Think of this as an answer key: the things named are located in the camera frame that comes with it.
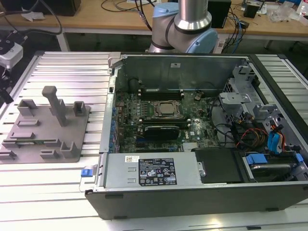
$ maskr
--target electronic component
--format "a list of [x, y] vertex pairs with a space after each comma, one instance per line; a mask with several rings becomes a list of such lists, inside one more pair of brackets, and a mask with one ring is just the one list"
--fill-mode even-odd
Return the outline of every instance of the electronic component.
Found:
[[158, 101], [154, 102], [154, 115], [157, 117], [183, 117], [180, 116], [179, 103], [176, 101]]
[[139, 90], [138, 97], [143, 101], [155, 101], [155, 100], [177, 100], [180, 101], [184, 98], [183, 90], [168, 91], [168, 92], [151, 92]]
[[151, 126], [144, 128], [144, 137], [147, 140], [176, 140], [180, 128], [176, 126]]
[[240, 24], [241, 24], [241, 28], [244, 30], [246, 30], [249, 27], [249, 23], [246, 21], [241, 20]]
[[202, 164], [205, 171], [205, 175], [201, 176], [203, 184], [249, 182], [240, 156], [231, 149], [200, 148], [194, 151], [197, 162]]
[[259, 8], [260, 8], [260, 6], [257, 3], [250, 2], [245, 7], [244, 17], [255, 18], [256, 13], [259, 10]]

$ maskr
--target warning label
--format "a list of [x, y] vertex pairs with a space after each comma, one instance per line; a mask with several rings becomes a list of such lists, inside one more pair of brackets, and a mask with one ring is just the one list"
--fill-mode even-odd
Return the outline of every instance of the warning label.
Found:
[[139, 185], [175, 185], [177, 177], [173, 158], [139, 159]]

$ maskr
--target aluminum extrusion table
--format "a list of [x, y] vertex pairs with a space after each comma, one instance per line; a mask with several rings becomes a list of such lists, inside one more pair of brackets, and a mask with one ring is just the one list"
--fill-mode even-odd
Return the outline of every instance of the aluminum extrusion table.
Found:
[[[246, 230], [247, 226], [278, 231], [305, 231], [308, 200], [278, 212], [212, 214], [185, 217], [101, 220], [79, 190], [84, 166], [98, 163], [99, 141], [107, 94], [108, 53], [47, 52], [35, 56], [11, 95], [15, 102], [0, 109], [0, 141], [18, 116], [21, 99], [47, 104], [41, 96], [45, 85], [55, 85], [66, 104], [84, 101], [91, 106], [82, 157], [77, 163], [0, 165], [0, 230], [179, 231]], [[259, 59], [273, 75], [296, 109], [308, 121], [307, 82], [288, 60], [276, 55]], [[85, 178], [90, 187], [93, 178]]]

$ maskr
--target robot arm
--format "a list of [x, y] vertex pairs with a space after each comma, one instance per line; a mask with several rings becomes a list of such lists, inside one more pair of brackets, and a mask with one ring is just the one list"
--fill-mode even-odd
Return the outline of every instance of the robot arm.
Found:
[[210, 53], [218, 39], [211, 28], [208, 0], [179, 0], [154, 8], [149, 52]]

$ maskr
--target wooden table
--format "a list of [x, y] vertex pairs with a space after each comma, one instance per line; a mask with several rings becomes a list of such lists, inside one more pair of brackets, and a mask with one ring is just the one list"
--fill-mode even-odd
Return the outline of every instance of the wooden table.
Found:
[[[240, 0], [232, 1], [232, 8], [240, 3]], [[65, 37], [67, 33], [96, 33], [96, 34], [134, 34], [150, 35], [151, 31], [135, 12], [108, 12], [101, 8], [102, 0], [82, 0], [80, 10], [74, 17], [59, 16], [64, 27], [64, 33], [58, 35], [58, 41], [62, 51], [69, 51], [69, 46]], [[131, 3], [121, 3], [123, 8], [134, 7]], [[104, 4], [104, 7], [110, 10], [116, 10], [111, 0]], [[153, 7], [144, 6], [144, 12], [150, 24], [152, 24]], [[272, 23], [268, 16], [256, 16], [254, 19], [244, 18], [243, 12], [234, 9], [233, 12], [239, 17], [250, 23], [246, 31], [247, 39], [265, 39], [265, 40], [299, 40], [308, 41], [308, 26], [304, 26], [298, 21]], [[46, 15], [43, 21], [29, 22], [20, 15], [10, 15], [8, 19], [17, 27], [24, 30], [29, 28], [40, 28], [50, 31], [57, 31], [58, 25], [51, 15]], [[0, 20], [1, 29], [11, 29], [4, 19]], [[221, 47], [225, 39], [234, 31], [234, 24], [227, 20], [223, 29], [217, 29], [219, 33], [218, 47]]]

